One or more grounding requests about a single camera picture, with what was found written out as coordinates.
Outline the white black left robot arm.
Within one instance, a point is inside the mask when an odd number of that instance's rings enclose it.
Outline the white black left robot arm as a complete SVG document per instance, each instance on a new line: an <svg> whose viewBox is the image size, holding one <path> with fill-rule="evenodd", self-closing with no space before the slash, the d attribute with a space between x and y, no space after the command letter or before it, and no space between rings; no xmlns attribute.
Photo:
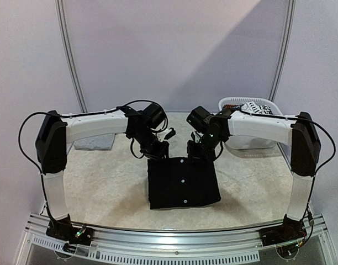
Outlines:
<svg viewBox="0 0 338 265"><path fill-rule="evenodd" d="M168 155L168 142L164 140L167 115L156 103L143 110L122 105L101 112L59 114L52 110L45 119L36 138L37 159L41 167L47 212L52 229L63 240L74 235L74 227L65 219L69 217L64 189L64 173L70 147L80 144L81 150L91 150L89 143L95 140L94 150L112 148L105 143L107 137L118 134L136 141L143 156L158 160Z"/></svg>

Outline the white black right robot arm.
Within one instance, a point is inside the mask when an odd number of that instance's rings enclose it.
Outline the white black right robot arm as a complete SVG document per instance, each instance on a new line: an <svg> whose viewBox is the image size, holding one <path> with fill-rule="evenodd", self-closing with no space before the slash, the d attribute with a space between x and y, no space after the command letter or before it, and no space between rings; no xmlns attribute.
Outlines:
<svg viewBox="0 0 338 265"><path fill-rule="evenodd" d="M249 137L262 142L274 142L290 148L290 171L293 177L286 221L278 236L289 241L299 232L299 224L307 211L316 175L321 142L316 123L307 112L298 115L273 115L248 112L240 107L225 108L216 114L202 106L193 109L187 123L199 134L189 155L197 160L209 160L220 143L231 138Z"/></svg>

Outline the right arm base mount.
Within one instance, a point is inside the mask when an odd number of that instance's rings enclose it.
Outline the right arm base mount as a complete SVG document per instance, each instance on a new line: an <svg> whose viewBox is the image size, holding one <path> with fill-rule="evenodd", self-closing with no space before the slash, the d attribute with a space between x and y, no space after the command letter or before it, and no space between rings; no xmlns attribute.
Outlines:
<svg viewBox="0 0 338 265"><path fill-rule="evenodd" d="M307 232L303 221L291 221L259 229L258 234L264 247L291 245L294 248L301 248L311 238L313 230L313 225Z"/></svg>

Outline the grey t-shirt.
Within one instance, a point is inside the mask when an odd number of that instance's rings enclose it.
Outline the grey t-shirt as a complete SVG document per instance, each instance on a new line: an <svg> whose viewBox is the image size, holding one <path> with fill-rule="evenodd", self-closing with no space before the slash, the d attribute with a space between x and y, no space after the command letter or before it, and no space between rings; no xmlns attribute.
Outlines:
<svg viewBox="0 0 338 265"><path fill-rule="evenodd" d="M105 134L77 140L73 145L76 150L109 151L113 147L114 140L115 134Z"/></svg>

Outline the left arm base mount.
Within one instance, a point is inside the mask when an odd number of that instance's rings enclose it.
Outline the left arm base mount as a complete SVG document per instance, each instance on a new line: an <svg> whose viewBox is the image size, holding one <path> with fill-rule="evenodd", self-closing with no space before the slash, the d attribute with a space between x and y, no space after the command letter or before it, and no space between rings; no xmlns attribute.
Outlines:
<svg viewBox="0 0 338 265"><path fill-rule="evenodd" d="M46 235L58 240L63 240L71 245L90 246L94 230L87 225L73 226L69 218L51 220L46 230Z"/></svg>

